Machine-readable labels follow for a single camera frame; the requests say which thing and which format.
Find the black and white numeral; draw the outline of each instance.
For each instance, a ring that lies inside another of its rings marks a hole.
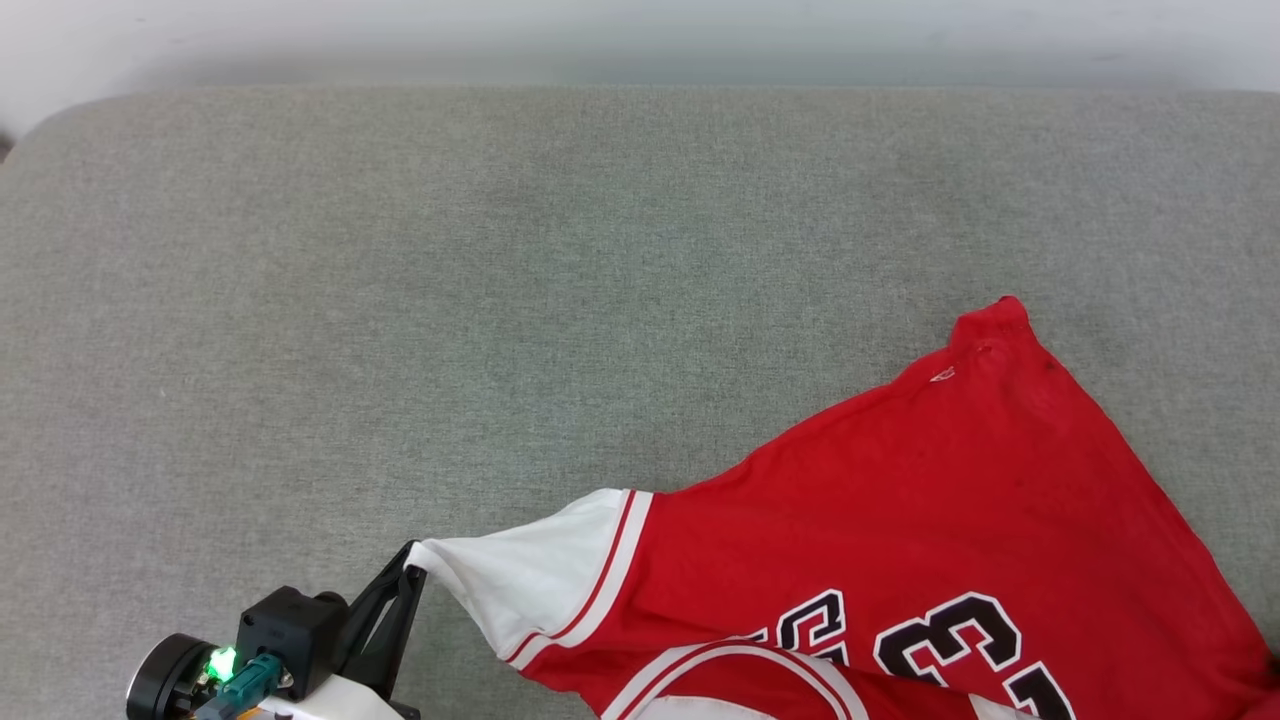
[[[938,670],[932,665],[919,667],[913,653],[928,647],[942,665],[968,656],[973,648],[960,637],[960,628],[975,628],[986,637],[978,651],[997,673],[1021,657],[1023,635],[1000,601],[970,592],[934,607],[923,619],[908,620],[876,635],[876,661],[890,675],[946,687]]]
[[[1023,634],[1000,601],[970,592],[929,610],[924,618],[900,623],[876,635],[876,662],[890,675],[947,687],[942,671],[936,665],[922,667],[915,653],[928,648],[941,666],[966,657],[974,648],[960,637],[961,628],[982,633],[978,652],[992,671],[1009,670],[1021,660]],[[1018,670],[1002,684],[1019,710],[1042,720],[1075,720],[1071,703],[1043,662]]]
[[[1041,720],[1075,720],[1071,703],[1043,662],[1037,662],[1005,680],[1005,692],[1014,700],[1014,707],[1030,712]]]
[[[829,644],[844,632],[845,596],[837,589],[829,589],[778,618],[777,643],[782,650],[849,665],[845,642]]]

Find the white sleeve trim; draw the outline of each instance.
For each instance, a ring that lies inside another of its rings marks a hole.
[[[663,652],[631,678],[600,714],[600,720],[639,720],[639,714],[677,678],[703,662],[727,655],[751,655],[777,662],[809,683],[831,705],[838,720],[868,720],[863,701],[831,662],[741,641],[692,644]]]
[[[653,495],[602,489],[535,523],[481,538],[413,543],[406,565],[440,580],[517,670],[600,626],[635,557]]]
[[[636,720],[777,720],[777,717],[714,697],[668,694],[646,705]]]

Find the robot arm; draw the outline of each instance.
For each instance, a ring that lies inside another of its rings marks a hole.
[[[128,720],[420,720],[390,700],[426,580],[415,544],[349,606],[282,587],[241,612],[234,646],[165,638],[129,684]]]

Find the jersey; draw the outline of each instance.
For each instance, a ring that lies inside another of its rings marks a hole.
[[[1012,297],[719,477],[410,562],[608,720],[1234,720],[1275,689],[1208,551]]]

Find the gray fabric surface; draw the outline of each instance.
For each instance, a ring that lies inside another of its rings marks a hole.
[[[1280,100],[218,90],[0,169],[0,706],[411,537],[673,489],[1016,293],[1280,644]],[[1098,588],[1100,593],[1107,588]],[[443,589],[398,696],[585,717]]]

